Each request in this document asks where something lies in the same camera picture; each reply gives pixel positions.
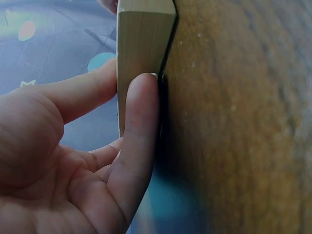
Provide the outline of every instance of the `wooden stick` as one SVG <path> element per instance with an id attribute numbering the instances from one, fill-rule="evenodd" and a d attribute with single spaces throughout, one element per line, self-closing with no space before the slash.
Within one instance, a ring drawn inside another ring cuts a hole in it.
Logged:
<path id="1" fill-rule="evenodd" d="M 125 128 L 128 87 L 141 73 L 159 72 L 175 19 L 172 0 L 119 0 L 117 90 L 120 136 Z"/>

